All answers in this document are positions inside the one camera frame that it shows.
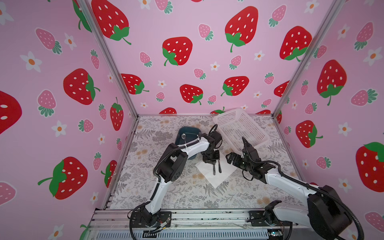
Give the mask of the silver table knife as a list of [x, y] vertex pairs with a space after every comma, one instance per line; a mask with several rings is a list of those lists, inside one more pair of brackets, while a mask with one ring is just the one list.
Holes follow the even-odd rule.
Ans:
[[218, 160], [219, 173], [222, 173], [221, 160]]

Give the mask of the silver spoon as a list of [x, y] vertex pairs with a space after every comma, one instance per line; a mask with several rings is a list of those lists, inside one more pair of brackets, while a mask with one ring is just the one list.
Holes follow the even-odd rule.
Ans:
[[186, 137], [186, 134], [183, 133], [183, 134], [181, 135], [181, 139], [184, 141], [185, 144], [187, 143], [186, 138], [187, 138], [187, 137]]

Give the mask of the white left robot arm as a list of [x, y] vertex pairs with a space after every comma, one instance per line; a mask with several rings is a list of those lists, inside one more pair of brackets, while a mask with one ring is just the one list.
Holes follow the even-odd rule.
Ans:
[[218, 144], [221, 142], [221, 134], [213, 131], [209, 134], [199, 133], [196, 139], [182, 145], [168, 145], [153, 170], [157, 182], [152, 195], [149, 201], [140, 207], [141, 219], [147, 225], [155, 224], [168, 188], [182, 175], [187, 160], [201, 154], [203, 162], [215, 164], [220, 159]]

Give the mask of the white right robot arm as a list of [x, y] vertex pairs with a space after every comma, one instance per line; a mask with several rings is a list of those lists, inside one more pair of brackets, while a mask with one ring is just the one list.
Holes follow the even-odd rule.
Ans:
[[253, 179], [279, 188], [303, 203], [302, 207], [295, 207], [285, 205], [282, 201], [273, 201], [265, 208], [268, 224], [281, 221], [311, 227], [325, 240], [340, 240], [340, 234], [355, 224], [357, 238], [365, 238], [360, 221], [343, 203], [335, 189], [327, 185], [318, 187], [292, 178], [283, 173], [279, 163], [261, 160], [257, 150], [246, 139], [243, 139], [243, 143], [242, 154], [226, 155], [227, 162], [249, 172]]

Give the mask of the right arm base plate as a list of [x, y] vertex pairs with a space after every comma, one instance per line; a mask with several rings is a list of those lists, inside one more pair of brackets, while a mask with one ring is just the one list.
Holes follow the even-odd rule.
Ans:
[[264, 210], [249, 211], [249, 218], [246, 221], [251, 223], [253, 227], [289, 227], [290, 223], [287, 221], [280, 221], [274, 213]]

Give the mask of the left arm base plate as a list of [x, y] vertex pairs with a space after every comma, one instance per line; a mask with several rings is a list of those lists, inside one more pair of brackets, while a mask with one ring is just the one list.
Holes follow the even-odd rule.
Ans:
[[154, 215], [147, 212], [135, 212], [131, 214], [130, 226], [132, 228], [158, 228], [170, 227], [172, 212], [160, 211]]

